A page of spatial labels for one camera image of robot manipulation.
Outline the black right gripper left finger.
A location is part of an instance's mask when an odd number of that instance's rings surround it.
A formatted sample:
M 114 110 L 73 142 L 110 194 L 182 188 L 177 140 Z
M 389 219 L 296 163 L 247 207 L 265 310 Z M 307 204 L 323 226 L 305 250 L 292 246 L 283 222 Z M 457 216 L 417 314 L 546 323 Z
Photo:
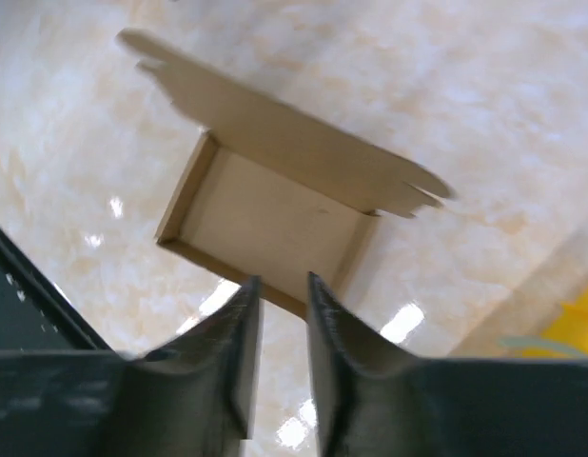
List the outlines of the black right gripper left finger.
M 250 431 L 261 288 L 251 277 L 140 358 L 0 350 L 0 456 L 236 456 Z

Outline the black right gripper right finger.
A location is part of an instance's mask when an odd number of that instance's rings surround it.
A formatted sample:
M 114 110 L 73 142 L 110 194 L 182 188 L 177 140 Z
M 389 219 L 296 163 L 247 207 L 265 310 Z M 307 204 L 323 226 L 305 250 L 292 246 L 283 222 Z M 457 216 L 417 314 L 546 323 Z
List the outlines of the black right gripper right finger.
M 588 456 L 588 357 L 421 357 L 307 287 L 323 456 Z

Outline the brown cardboard box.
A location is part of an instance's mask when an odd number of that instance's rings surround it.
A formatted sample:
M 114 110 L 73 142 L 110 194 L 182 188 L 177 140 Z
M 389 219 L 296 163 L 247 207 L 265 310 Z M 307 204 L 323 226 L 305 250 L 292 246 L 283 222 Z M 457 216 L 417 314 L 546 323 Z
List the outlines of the brown cardboard box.
M 428 169 L 342 131 L 136 29 L 119 40 L 200 137 L 155 235 L 229 281 L 259 276 L 269 302 L 304 316 L 307 277 L 358 301 L 380 266 L 383 215 L 405 219 L 453 189 Z

